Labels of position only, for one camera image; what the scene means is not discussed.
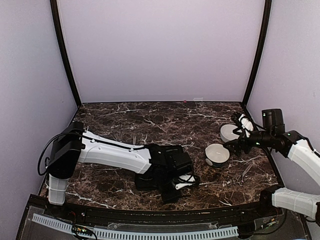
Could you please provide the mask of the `silver scissors left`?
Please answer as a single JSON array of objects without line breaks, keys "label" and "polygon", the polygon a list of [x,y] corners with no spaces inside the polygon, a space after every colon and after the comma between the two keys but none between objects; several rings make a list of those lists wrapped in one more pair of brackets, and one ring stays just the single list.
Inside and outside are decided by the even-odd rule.
[{"label": "silver scissors left", "polygon": [[132,144],[136,145],[136,142],[137,142],[137,135],[134,133],[132,136]]}]

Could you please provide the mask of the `white and teal bowl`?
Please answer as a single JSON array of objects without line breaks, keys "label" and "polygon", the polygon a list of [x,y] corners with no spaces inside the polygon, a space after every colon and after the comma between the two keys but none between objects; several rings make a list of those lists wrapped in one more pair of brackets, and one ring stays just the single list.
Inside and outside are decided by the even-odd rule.
[{"label": "white and teal bowl", "polygon": [[221,168],[230,158],[230,152],[222,144],[213,143],[205,148],[205,162],[213,168]]}]

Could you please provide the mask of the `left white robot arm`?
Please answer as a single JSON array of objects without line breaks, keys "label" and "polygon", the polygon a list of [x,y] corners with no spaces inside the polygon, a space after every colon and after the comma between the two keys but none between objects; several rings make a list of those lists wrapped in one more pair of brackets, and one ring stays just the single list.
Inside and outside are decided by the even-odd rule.
[{"label": "left white robot arm", "polygon": [[182,188],[197,186],[200,182],[182,146],[122,143],[85,130],[79,121],[53,136],[44,146],[38,162],[44,162],[45,166],[45,171],[39,171],[38,175],[48,175],[50,208],[60,218],[67,218],[71,213],[70,206],[65,203],[66,190],[77,163],[134,172],[136,189],[158,190],[165,204],[177,202],[182,197]]}]

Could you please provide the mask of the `black frame post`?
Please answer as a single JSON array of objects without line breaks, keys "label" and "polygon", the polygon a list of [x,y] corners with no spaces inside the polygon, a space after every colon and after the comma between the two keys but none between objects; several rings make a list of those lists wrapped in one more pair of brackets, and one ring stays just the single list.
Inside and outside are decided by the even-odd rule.
[{"label": "black frame post", "polygon": [[70,64],[68,53],[67,53],[67,48],[64,40],[63,29],[62,29],[62,24],[60,20],[59,9],[58,9],[58,1],[50,0],[49,3],[50,3],[54,30],[56,34],[56,39],[57,39],[63,67],[66,73],[66,77],[68,80],[68,84],[69,84],[73,99],[75,101],[76,106],[79,108],[82,105],[82,101],[76,86],[76,82],[72,73],[72,68],[71,68],[71,64]]},{"label": "black frame post", "polygon": [[261,27],[260,27],[260,32],[259,32],[259,37],[258,37],[258,42],[257,42],[257,47],[253,59],[253,64],[252,68],[250,71],[248,83],[244,92],[244,96],[242,99],[242,105],[244,108],[248,106],[253,87],[255,84],[255,80],[258,74],[261,58],[263,55],[263,50],[265,46],[265,41],[266,41],[266,36],[267,36],[267,31],[268,31],[268,26],[269,26],[269,20],[270,20],[270,15],[271,15],[271,9],[272,9],[272,0],[265,0],[264,1],[264,8],[263,8],[263,14],[262,14],[262,21],[261,21]]}]

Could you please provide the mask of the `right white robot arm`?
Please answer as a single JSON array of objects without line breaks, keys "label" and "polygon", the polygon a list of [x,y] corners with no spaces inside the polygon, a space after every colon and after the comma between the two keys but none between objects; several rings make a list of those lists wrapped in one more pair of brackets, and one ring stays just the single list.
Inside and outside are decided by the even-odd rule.
[{"label": "right white robot arm", "polygon": [[[263,126],[259,130],[243,113],[231,116],[236,125],[233,133],[238,136],[223,144],[236,156],[248,154],[253,147],[271,149],[299,165],[316,183],[320,182],[320,153],[312,147],[310,140],[295,130],[286,131],[280,108],[262,110]],[[282,185],[271,186],[260,194],[255,213],[266,217],[274,208],[282,208],[320,222],[320,197],[290,190]]]}]

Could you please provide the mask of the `silver scissors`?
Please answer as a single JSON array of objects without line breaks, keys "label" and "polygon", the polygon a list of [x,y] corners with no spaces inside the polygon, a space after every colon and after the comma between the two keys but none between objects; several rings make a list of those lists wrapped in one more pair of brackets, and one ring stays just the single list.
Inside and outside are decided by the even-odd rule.
[{"label": "silver scissors", "polygon": [[132,136],[132,144],[136,145],[136,142],[137,142],[137,135],[134,133]]},{"label": "silver scissors", "polygon": [[251,163],[244,171],[241,175],[239,175],[239,177],[237,178],[237,183],[240,186],[244,185],[244,178],[246,176],[246,174],[250,171],[250,169],[252,168],[253,164]]}]

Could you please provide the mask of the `black front rail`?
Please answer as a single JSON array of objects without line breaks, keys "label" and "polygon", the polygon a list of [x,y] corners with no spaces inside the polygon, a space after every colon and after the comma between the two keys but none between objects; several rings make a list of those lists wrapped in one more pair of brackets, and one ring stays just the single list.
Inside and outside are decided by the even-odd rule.
[{"label": "black front rail", "polygon": [[50,205],[38,195],[30,195],[24,209],[17,240],[68,239],[64,233],[57,233],[32,222],[33,213],[73,222],[85,227],[107,228],[111,224],[141,225],[152,228],[188,225],[200,230],[239,227],[242,240],[310,240],[312,239],[306,219],[299,213],[279,208],[261,211],[261,202],[226,206],[212,209],[182,211],[138,211],[92,207],[66,202],[63,206]]}]

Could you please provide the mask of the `right black frame post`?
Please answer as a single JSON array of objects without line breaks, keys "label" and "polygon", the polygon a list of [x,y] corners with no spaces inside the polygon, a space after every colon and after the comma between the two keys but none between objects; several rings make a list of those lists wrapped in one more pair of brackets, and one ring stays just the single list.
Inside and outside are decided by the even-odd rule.
[{"label": "right black frame post", "polygon": [[253,64],[252,68],[250,71],[248,83],[244,92],[244,96],[242,99],[242,105],[244,108],[248,106],[253,87],[255,84],[255,80],[258,74],[261,58],[263,55],[263,50],[265,46],[265,41],[266,41],[266,36],[267,36],[267,31],[268,31],[268,26],[269,26],[269,20],[270,20],[270,15],[271,15],[271,9],[272,9],[272,0],[265,0],[264,1],[264,8],[263,8],[263,14],[262,14],[262,21],[261,21],[261,27],[260,27],[260,32],[259,32],[259,37],[258,37],[258,42],[257,42],[257,47],[253,59]]}]

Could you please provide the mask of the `plain white bowl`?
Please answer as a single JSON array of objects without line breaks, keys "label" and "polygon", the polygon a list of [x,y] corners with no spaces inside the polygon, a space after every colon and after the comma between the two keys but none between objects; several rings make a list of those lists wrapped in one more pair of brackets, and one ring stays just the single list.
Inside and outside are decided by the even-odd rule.
[{"label": "plain white bowl", "polygon": [[232,140],[236,140],[239,138],[241,131],[238,130],[237,134],[235,134],[235,133],[233,133],[233,131],[235,129],[237,129],[237,126],[233,125],[233,124],[224,124],[220,128],[220,137],[224,143],[232,141]]}]

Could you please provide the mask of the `left black frame post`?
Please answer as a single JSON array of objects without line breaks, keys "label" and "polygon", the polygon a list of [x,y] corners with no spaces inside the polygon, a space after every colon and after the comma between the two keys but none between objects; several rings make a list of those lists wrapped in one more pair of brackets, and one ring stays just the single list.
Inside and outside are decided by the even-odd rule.
[{"label": "left black frame post", "polygon": [[58,1],[50,0],[49,3],[50,3],[54,30],[56,34],[56,39],[57,39],[63,67],[66,73],[66,77],[68,80],[68,84],[69,84],[73,99],[75,101],[76,106],[79,108],[82,105],[82,101],[76,86],[76,82],[72,73],[72,68],[71,68],[71,64],[70,64],[68,53],[67,53],[67,48],[64,40],[63,29],[62,29],[62,24],[60,20],[59,9],[58,9]]}]

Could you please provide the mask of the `black zippered tool case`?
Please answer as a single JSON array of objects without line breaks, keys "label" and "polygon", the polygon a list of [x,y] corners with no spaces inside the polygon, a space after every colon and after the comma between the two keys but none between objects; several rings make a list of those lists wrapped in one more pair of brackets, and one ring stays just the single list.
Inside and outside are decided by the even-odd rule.
[{"label": "black zippered tool case", "polygon": [[162,190],[172,181],[193,171],[189,154],[181,145],[160,146],[148,144],[150,167],[143,174],[135,174],[135,187],[139,191]]}]

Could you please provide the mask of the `silver scissors right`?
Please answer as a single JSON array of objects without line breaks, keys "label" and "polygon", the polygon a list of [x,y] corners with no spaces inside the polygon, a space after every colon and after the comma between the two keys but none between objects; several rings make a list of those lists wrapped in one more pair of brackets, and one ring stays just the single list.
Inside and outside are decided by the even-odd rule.
[{"label": "silver scissors right", "polygon": [[239,175],[239,177],[237,178],[237,183],[240,186],[244,185],[244,178],[246,176],[246,174],[250,171],[250,169],[252,168],[253,164],[251,163],[244,171],[241,175]]}]

